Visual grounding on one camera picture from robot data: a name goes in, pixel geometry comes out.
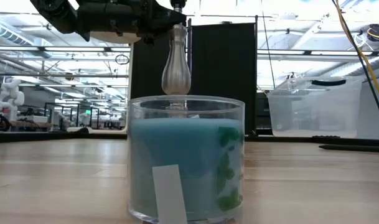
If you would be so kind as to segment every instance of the clear glass container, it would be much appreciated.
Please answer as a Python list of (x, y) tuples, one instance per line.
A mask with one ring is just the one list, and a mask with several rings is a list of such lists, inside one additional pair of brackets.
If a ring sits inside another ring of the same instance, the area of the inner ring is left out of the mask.
[(188, 222), (233, 218), (242, 203), (245, 104), (212, 96), (129, 102), (129, 211), (158, 223), (152, 168), (178, 165)]

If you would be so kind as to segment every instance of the wooden tabletop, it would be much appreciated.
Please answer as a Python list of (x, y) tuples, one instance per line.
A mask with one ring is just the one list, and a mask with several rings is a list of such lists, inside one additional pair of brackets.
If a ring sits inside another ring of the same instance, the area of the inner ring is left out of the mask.
[[(0, 224), (132, 224), (126, 142), (0, 144)], [(244, 224), (379, 223), (379, 154), (246, 143)]]

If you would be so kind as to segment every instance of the plastic storage container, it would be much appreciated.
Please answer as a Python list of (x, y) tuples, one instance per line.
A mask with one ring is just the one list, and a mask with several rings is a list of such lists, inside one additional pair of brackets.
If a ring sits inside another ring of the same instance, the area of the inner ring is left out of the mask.
[(357, 135), (362, 77), (292, 78), (268, 94), (274, 136)]
[(245, 104), (211, 96), (151, 96), (129, 102), (129, 211), (158, 223), (152, 168), (178, 165), (187, 220), (235, 216), (243, 180)]

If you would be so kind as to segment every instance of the blue candle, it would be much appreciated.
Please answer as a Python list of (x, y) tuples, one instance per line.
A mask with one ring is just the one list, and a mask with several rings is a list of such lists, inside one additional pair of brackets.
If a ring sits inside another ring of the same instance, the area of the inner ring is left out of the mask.
[(129, 124), (130, 207), (157, 217), (152, 167), (178, 164), (188, 220), (226, 217), (240, 206), (243, 123), (153, 118)]

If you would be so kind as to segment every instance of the yellow cable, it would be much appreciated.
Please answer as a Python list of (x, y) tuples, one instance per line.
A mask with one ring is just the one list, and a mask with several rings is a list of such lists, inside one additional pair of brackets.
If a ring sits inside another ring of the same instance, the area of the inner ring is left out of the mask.
[(375, 34), (371, 34), (371, 33), (370, 33), (370, 30), (371, 30), (371, 29), (372, 29), (372, 28), (369, 28), (369, 29), (368, 29), (368, 34), (371, 35), (372, 37), (379, 38), (379, 35), (375, 35)]
[(376, 37), (376, 38), (379, 38), (379, 36), (378, 36), (378, 35), (375, 35), (375, 34), (371, 34), (371, 33), (370, 33), (370, 30), (371, 30), (371, 29), (372, 29), (372, 28), (369, 28), (369, 29), (368, 29), (368, 31), (367, 31), (367, 32), (368, 32), (368, 34), (369, 34), (369, 35), (371, 35), (372, 37)]
[[(351, 42), (351, 38), (350, 38), (350, 35), (348, 33), (348, 30), (345, 28), (345, 25), (344, 25), (344, 22), (343, 22), (343, 15), (341, 13), (341, 9), (340, 9), (340, 4), (339, 4), (339, 0), (336, 0), (336, 8), (337, 8), (337, 13), (339, 14), (339, 19), (340, 19), (340, 24), (341, 24), (341, 27), (343, 28), (343, 31), (345, 32), (345, 35), (347, 36), (347, 38), (349, 39), (349, 41)], [(363, 58), (363, 60), (365, 61), (367, 67), (368, 67), (368, 70), (369, 70), (369, 73), (370, 73), (370, 76), (372, 77), (373, 79), (373, 82), (376, 86), (376, 89), (378, 90), (379, 92), (379, 84), (378, 84), (378, 81), (376, 79), (376, 75), (375, 73), (373, 72), (373, 68), (372, 66), (370, 65), (369, 63), (369, 60), (368, 58), (363, 54), (363, 52), (361, 51), (361, 49), (359, 49), (359, 52), (360, 52), (360, 55), (361, 57)]]

